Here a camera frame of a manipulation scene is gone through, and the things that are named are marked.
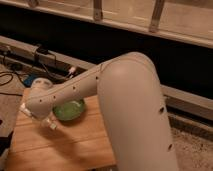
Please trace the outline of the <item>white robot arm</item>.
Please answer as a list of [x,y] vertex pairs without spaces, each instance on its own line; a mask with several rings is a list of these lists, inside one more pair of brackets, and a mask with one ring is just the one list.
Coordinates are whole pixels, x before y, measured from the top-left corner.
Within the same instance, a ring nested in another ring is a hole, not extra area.
[[25,109],[42,120],[56,106],[93,95],[119,171],[179,171],[160,80],[140,52],[104,61],[61,84],[37,78]]

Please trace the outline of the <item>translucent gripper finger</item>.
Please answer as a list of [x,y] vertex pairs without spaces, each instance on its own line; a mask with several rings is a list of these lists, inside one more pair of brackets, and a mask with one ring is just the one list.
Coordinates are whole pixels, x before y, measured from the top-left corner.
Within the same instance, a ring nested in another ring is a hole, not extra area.
[[22,103],[20,106],[20,111],[23,112],[26,116],[32,117],[31,112],[26,108],[25,103]]
[[51,130],[55,130],[57,128],[57,125],[50,118],[45,118],[42,121],[42,124],[46,127],[49,127]]

